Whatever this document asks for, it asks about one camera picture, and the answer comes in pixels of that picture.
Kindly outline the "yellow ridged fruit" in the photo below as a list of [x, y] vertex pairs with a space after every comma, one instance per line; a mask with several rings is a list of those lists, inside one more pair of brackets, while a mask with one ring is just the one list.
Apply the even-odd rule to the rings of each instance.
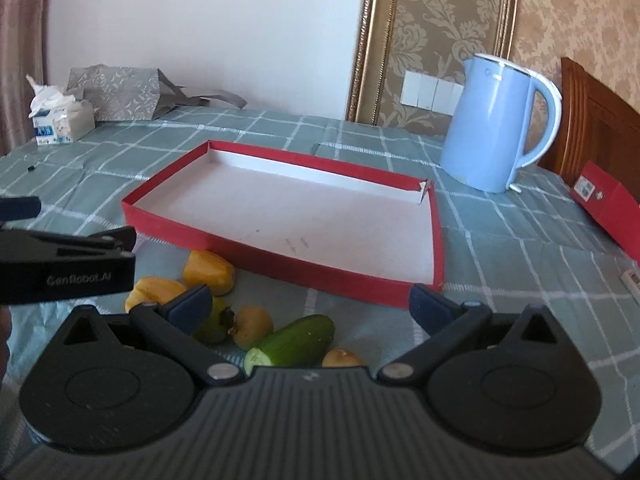
[[204, 250], [192, 250], [182, 271], [186, 286], [207, 285], [213, 296], [224, 296], [235, 284], [235, 268], [221, 256]]
[[145, 276], [134, 285], [134, 289], [125, 300], [125, 311], [144, 302], [167, 304], [186, 291], [186, 286], [178, 281], [158, 276]]

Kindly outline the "green round fruit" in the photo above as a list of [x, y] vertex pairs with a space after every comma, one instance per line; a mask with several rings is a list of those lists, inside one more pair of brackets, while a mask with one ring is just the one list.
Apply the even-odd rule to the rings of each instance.
[[229, 336], [234, 325], [234, 312], [222, 297], [213, 300], [212, 313], [194, 332], [193, 338], [201, 344], [220, 344]]

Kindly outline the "small yellow-brown fruit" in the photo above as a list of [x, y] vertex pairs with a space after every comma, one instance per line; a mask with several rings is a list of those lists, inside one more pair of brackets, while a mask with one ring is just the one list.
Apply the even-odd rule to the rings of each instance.
[[235, 315], [228, 334], [242, 350], [254, 348], [273, 332], [273, 320], [262, 307], [245, 306]]

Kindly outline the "tissue pack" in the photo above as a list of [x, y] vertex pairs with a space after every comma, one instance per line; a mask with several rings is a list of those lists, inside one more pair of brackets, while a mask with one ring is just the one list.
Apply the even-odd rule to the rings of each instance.
[[38, 146], [74, 143], [96, 128], [88, 101], [78, 100], [60, 87], [38, 84], [30, 75], [26, 80], [34, 92], [28, 117]]

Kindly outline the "small brown fruit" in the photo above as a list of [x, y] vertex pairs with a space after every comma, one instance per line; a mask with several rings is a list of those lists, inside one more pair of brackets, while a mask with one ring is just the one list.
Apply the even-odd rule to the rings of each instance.
[[330, 350], [323, 358], [323, 367], [355, 367], [365, 366], [366, 363], [356, 353], [343, 348]]

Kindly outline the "red shallow cardboard tray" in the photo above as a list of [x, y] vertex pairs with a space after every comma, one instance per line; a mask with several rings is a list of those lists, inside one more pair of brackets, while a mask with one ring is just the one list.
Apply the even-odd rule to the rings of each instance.
[[435, 185], [312, 155], [209, 140], [122, 199], [139, 233], [236, 268], [404, 308], [444, 284]]

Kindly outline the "green cucumber piece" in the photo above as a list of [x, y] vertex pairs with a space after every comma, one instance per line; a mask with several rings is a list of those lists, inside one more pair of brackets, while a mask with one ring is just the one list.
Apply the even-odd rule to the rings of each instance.
[[256, 366], [305, 367], [319, 363], [328, 352], [335, 335], [335, 324], [326, 315], [299, 318], [276, 330], [246, 352], [247, 376]]

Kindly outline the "grey patterned gift bag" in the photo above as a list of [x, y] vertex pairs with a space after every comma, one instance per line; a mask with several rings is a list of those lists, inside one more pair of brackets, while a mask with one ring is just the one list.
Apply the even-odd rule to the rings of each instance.
[[235, 93], [186, 92], [158, 68], [96, 64], [74, 67], [66, 90], [88, 101], [97, 122], [150, 122], [180, 106], [211, 106], [223, 102], [242, 110], [247, 102]]

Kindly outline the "light blue electric kettle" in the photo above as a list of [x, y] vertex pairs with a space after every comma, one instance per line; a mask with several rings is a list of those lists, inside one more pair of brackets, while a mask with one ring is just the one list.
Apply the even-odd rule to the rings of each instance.
[[[503, 193], [518, 170], [551, 148], [562, 117], [562, 96], [547, 77], [490, 54], [464, 62], [465, 85], [452, 115], [439, 165], [450, 177], [487, 193]], [[546, 102], [547, 123], [530, 151], [525, 144], [536, 94]]]

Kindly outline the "red box lid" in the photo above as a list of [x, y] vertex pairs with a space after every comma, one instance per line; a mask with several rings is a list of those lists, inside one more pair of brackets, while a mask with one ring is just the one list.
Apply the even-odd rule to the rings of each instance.
[[570, 189], [570, 196], [632, 260], [639, 261], [639, 204], [620, 181], [587, 162]]

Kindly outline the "curtain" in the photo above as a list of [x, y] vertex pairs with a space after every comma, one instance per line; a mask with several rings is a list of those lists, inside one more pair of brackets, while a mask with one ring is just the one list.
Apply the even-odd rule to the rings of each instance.
[[28, 118], [32, 87], [26, 77], [43, 78], [43, 18], [47, 0], [0, 0], [1, 153], [34, 136]]

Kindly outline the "wooden headboard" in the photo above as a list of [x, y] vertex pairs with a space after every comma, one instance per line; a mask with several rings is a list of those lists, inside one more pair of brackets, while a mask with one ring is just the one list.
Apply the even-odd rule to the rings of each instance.
[[539, 165], [573, 185], [594, 162], [639, 196], [639, 113], [571, 58], [561, 58], [559, 132]]

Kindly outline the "white wall switch panel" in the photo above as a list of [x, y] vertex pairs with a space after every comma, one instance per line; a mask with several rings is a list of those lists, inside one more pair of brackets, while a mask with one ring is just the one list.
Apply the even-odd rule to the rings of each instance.
[[452, 116], [462, 90], [462, 84], [407, 70], [399, 102], [405, 106]]

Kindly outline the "gold picture frame moulding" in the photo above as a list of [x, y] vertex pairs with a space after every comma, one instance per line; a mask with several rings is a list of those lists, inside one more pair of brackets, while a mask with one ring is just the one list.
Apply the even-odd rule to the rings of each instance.
[[363, 0], [346, 117], [442, 136], [450, 119], [401, 104], [409, 72], [461, 84], [475, 53], [508, 58], [518, 0]]

